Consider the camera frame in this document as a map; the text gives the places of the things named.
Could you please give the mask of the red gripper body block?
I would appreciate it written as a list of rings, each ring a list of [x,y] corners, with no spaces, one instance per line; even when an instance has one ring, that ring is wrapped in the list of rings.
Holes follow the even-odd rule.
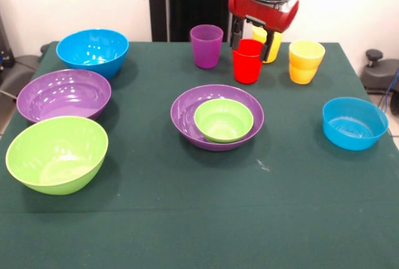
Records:
[[[298,10],[299,0],[279,3],[259,0],[229,0],[229,11],[236,17],[262,26],[265,30],[284,32],[291,25]]]

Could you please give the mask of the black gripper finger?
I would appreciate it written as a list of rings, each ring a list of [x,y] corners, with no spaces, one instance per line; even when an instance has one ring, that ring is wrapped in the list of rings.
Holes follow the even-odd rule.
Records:
[[[230,37],[230,47],[233,50],[237,50],[239,47],[239,42],[243,37],[243,19],[238,16],[232,17],[231,22],[231,37]]]
[[[260,61],[266,62],[269,58],[269,54],[271,51],[272,44],[274,42],[275,32],[269,29],[265,30],[266,32],[266,40],[262,45],[261,53],[260,53]]]

